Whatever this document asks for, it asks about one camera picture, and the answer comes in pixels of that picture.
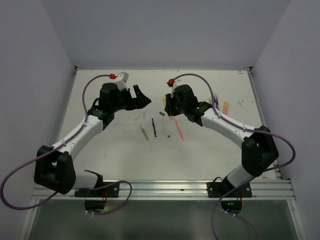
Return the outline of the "green marker pen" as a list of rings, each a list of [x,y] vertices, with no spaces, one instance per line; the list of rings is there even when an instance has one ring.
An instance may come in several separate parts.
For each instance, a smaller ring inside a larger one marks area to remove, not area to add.
[[[162,119],[162,120],[161,120],[161,122],[162,122],[162,125],[163,125],[163,127],[164,127],[164,130],[165,130],[166,136],[167,136],[168,138],[170,138],[170,137],[171,137],[171,135],[170,135],[170,132],[169,132],[169,130],[168,130],[168,128],[167,128],[167,125],[166,125],[166,123],[165,123],[164,119]]]

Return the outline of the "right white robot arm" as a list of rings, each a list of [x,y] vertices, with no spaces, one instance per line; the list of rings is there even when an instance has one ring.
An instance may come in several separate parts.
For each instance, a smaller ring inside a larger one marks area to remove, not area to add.
[[[217,111],[208,102],[199,102],[192,88],[187,84],[169,84],[171,93],[165,95],[165,112],[169,116],[185,115],[196,123],[223,135],[241,149],[241,163],[223,180],[220,191],[227,196],[235,196],[241,185],[253,177],[259,177],[279,157],[279,152],[270,130],[261,126],[250,132],[245,124],[235,127],[239,122]]]

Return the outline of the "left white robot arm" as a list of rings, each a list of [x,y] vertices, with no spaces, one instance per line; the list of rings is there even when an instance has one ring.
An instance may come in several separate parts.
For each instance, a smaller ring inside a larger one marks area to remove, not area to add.
[[[91,170],[88,175],[78,175],[74,161],[83,148],[114,120],[116,112],[143,109],[152,102],[138,85],[134,85],[133,90],[135,97],[129,89],[120,88],[115,83],[103,84],[99,97],[85,111],[80,124],[59,142],[52,146],[43,145],[37,151],[34,182],[63,195],[72,189],[85,189],[95,197],[101,195],[103,176]]]

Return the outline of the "yellow thick highlighter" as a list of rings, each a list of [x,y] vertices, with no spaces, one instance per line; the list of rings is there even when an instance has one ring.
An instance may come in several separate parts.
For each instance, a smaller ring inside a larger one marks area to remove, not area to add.
[[[164,105],[166,105],[167,102],[166,102],[166,98],[165,97],[162,97],[162,102],[163,102]]]

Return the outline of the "yellow thin highlighter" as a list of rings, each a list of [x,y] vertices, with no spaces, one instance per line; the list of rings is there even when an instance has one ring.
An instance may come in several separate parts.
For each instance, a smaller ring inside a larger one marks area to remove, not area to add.
[[[144,135],[146,141],[149,142],[150,139],[149,139],[149,136],[148,136],[147,132],[145,131],[144,127],[141,124],[139,126],[140,126],[141,132]]]

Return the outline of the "purple gel pen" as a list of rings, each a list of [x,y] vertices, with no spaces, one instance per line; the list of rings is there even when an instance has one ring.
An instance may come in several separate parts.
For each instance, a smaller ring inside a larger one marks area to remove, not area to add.
[[[157,137],[156,125],[155,125],[155,121],[154,121],[154,118],[153,118],[153,117],[151,118],[151,124],[152,124],[152,129],[153,129],[154,137],[156,138],[156,137]]]

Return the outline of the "blue green pen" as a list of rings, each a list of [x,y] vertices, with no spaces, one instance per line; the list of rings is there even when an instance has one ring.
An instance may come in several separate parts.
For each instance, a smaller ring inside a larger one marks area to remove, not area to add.
[[[220,105],[219,105],[219,98],[218,98],[218,94],[214,93],[214,105],[216,107],[216,109],[219,111],[220,110]]]

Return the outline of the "orange thin highlighter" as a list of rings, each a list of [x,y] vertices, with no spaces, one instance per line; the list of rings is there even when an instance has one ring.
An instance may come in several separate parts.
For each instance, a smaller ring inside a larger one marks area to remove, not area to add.
[[[177,120],[175,117],[173,118],[173,120],[174,120],[175,126],[176,126],[176,128],[177,128],[177,131],[178,131],[178,133],[179,133],[179,136],[180,136],[181,140],[184,141],[184,140],[185,140],[185,139],[184,139],[184,135],[183,135],[183,132],[182,132],[182,130],[181,130],[181,127],[180,127],[180,125],[179,125],[178,120]]]

